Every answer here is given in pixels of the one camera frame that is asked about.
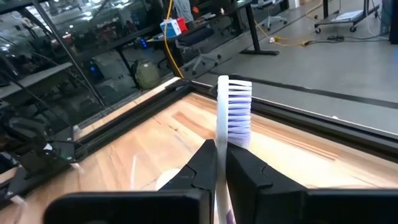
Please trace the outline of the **blue white red box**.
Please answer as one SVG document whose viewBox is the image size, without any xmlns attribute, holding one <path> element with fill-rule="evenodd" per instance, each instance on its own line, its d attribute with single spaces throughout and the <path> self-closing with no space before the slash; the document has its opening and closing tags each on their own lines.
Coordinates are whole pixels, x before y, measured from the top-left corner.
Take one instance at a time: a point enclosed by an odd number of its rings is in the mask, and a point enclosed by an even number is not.
<svg viewBox="0 0 398 224">
<path fill-rule="evenodd" d="M 162 32 L 166 34 L 167 38 L 176 37 L 188 30 L 184 17 L 178 17 L 176 19 L 171 18 L 168 20 L 165 19 L 160 23 L 160 28 L 162 29 Z"/>
</svg>

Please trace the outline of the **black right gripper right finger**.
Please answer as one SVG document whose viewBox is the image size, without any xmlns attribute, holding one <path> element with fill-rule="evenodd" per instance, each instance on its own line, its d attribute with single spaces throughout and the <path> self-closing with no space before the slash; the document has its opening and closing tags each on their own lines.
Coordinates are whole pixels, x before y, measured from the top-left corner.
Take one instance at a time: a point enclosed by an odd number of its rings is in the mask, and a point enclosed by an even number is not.
<svg viewBox="0 0 398 224">
<path fill-rule="evenodd" d="M 234 144 L 226 177 L 237 224 L 398 224 L 396 189 L 309 189 Z"/>
</svg>

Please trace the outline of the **clear acrylic organizer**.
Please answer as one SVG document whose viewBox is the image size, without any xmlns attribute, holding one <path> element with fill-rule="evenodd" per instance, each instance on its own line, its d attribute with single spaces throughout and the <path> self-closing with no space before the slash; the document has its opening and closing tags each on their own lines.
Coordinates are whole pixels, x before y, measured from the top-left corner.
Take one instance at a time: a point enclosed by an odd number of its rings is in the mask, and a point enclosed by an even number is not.
<svg viewBox="0 0 398 224">
<path fill-rule="evenodd" d="M 193 156 L 192 152 L 143 153 L 134 156 L 130 174 L 130 189 L 133 191 L 152 191 L 156 180 L 166 170 L 183 166 Z"/>
</svg>

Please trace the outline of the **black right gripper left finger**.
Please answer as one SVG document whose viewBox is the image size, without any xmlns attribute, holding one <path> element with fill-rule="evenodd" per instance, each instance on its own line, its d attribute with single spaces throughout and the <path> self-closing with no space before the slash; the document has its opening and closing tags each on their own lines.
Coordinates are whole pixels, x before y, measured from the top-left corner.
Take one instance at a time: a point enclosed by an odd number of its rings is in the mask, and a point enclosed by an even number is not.
<svg viewBox="0 0 398 224">
<path fill-rule="evenodd" d="M 66 194 L 46 208 L 43 224 L 213 224 L 216 176 L 208 139 L 159 190 Z"/>
</svg>

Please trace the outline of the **dark blue office chair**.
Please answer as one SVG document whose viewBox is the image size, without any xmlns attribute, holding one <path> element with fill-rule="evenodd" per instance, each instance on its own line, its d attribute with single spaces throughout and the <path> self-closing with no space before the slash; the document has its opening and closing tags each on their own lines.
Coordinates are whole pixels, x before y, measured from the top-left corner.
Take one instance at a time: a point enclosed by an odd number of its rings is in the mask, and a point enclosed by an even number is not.
<svg viewBox="0 0 398 224">
<path fill-rule="evenodd" d="M 197 59 L 194 62 L 190 62 L 188 67 L 184 68 L 185 71 L 188 71 L 189 66 L 193 64 L 192 75 L 196 75 L 198 66 L 200 64 L 206 65 L 206 61 L 213 61 L 214 66 L 218 66 L 218 62 L 222 58 L 221 54 L 204 53 L 201 51 L 201 47 L 204 46 L 204 44 L 208 42 L 208 39 L 214 34 L 215 32 L 212 28 L 203 27 L 183 37 L 181 36 L 175 41 L 176 47 L 183 52 L 189 49 L 198 51 Z"/>
</svg>

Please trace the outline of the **black wheeled cart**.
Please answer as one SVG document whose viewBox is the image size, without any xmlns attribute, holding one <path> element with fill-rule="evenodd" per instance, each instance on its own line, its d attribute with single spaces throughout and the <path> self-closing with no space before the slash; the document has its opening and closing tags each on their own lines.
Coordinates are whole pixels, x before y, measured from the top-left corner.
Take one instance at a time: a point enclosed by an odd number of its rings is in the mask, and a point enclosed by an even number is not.
<svg viewBox="0 0 398 224">
<path fill-rule="evenodd" d="M 322 8 L 323 8 L 323 19 L 317 21 L 314 24 L 314 29 L 316 34 L 321 33 L 320 26 L 326 25 L 337 25 L 337 24 L 352 24 L 349 28 L 350 32 L 356 32 L 356 25 L 362 20 L 366 19 L 368 16 L 373 15 L 377 17 L 379 15 L 380 5 L 377 4 L 375 6 L 371 6 L 371 0 L 363 0 L 364 6 L 363 9 L 358 11 L 351 11 L 341 13 L 340 10 L 335 11 L 333 14 L 329 14 L 328 12 L 328 0 L 322 0 Z"/>
</svg>

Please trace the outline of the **black office desk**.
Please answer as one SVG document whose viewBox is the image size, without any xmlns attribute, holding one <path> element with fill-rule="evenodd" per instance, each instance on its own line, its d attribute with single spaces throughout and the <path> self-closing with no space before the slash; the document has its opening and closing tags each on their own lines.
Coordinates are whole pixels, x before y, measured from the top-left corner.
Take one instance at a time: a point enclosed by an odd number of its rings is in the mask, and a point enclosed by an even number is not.
<svg viewBox="0 0 398 224">
<path fill-rule="evenodd" d="M 259 39 L 257 36 L 256 25 L 254 22 L 254 15 L 253 15 L 252 8 L 251 8 L 251 2 L 252 2 L 252 0 L 239 0 L 238 2 L 230 3 L 223 14 L 218 13 L 218 14 L 216 14 L 215 17 L 213 17 L 210 20 L 201 21 L 193 29 L 189 29 L 188 31 L 182 32 L 180 35 L 170 36 L 170 37 L 167 36 L 166 41 L 174 41 L 174 40 L 181 39 L 181 38 L 183 38 L 187 35 L 190 35 L 198 30 L 204 29 L 204 27 L 209 25 L 211 22 L 215 22 L 215 21 L 221 19 L 222 17 L 233 16 L 240 9 L 245 8 L 246 16 L 247 16 L 248 24 L 249 24 L 249 29 L 250 29 L 250 33 L 251 33 L 251 38 L 252 38 L 252 44 L 253 44 L 254 49 L 253 50 L 248 50 L 248 49 L 243 50 L 243 51 L 241 51 L 241 54 L 272 55 L 272 56 L 279 55 L 279 51 L 277 51 L 277 50 L 262 50 L 260 48 Z"/>
</svg>

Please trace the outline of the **olive green backpack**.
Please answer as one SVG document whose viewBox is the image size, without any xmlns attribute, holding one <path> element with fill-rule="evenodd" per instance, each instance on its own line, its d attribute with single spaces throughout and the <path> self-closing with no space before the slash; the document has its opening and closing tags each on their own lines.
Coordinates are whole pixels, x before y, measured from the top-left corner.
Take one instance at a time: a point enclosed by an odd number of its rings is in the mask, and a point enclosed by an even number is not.
<svg viewBox="0 0 398 224">
<path fill-rule="evenodd" d="M 159 69 L 150 60 L 135 60 L 131 69 L 136 86 L 140 90 L 151 89 L 161 81 Z"/>
</svg>

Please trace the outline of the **office chair white base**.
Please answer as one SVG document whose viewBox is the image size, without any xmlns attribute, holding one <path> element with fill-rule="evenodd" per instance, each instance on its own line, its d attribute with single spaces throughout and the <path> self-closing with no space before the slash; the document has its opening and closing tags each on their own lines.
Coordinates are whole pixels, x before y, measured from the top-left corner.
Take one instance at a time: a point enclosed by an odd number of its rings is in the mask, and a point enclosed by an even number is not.
<svg viewBox="0 0 398 224">
<path fill-rule="evenodd" d="M 267 30 L 271 30 L 271 25 L 275 22 L 287 23 L 287 19 L 282 16 L 272 16 L 271 10 L 280 4 L 283 0 L 258 0 L 258 9 L 265 9 L 267 12 Z"/>
</svg>

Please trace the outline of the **black aluminium table frame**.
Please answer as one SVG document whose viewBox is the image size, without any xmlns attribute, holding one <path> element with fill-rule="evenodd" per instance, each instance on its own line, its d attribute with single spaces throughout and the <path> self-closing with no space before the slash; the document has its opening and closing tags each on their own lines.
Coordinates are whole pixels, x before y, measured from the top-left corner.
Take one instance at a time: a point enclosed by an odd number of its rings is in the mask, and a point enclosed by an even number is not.
<svg viewBox="0 0 398 224">
<path fill-rule="evenodd" d="M 78 142 L 86 144 L 90 152 L 95 152 L 191 93 L 198 93 L 206 98 L 215 99 L 215 95 L 211 93 L 210 85 L 176 78 L 175 81 L 167 84 L 163 90 L 160 90 L 154 96 L 92 130 L 81 137 Z M 378 131 L 256 97 L 252 100 L 251 112 L 263 118 L 398 163 L 398 134 Z"/>
</svg>

